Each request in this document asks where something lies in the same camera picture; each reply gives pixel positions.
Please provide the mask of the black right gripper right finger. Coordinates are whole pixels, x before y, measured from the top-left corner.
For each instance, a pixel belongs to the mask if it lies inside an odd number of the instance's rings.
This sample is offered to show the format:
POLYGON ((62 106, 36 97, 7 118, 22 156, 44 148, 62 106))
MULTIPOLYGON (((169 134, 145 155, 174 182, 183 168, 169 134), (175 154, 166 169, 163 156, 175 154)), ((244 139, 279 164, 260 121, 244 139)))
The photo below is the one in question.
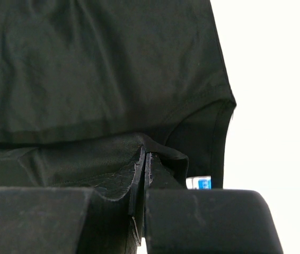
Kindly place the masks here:
POLYGON ((252 190, 184 189, 148 154, 145 166, 148 253, 282 253, 264 198, 252 190))

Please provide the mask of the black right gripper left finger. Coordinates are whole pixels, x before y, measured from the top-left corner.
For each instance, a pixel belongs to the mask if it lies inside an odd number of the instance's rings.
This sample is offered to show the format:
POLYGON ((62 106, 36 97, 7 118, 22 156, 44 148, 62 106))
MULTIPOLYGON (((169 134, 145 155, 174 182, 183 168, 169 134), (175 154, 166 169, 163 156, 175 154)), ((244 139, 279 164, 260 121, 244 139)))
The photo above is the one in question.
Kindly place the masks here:
POLYGON ((134 253, 143 146, 0 149, 0 253, 134 253))

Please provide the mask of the black t shirt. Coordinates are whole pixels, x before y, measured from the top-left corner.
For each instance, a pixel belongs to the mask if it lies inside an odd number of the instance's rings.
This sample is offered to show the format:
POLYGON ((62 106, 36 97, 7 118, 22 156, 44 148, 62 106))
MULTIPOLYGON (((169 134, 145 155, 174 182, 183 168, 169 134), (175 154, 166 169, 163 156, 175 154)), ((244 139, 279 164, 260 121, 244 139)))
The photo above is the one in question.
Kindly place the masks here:
POLYGON ((222 188, 235 105, 210 1, 0 1, 0 186, 222 188))

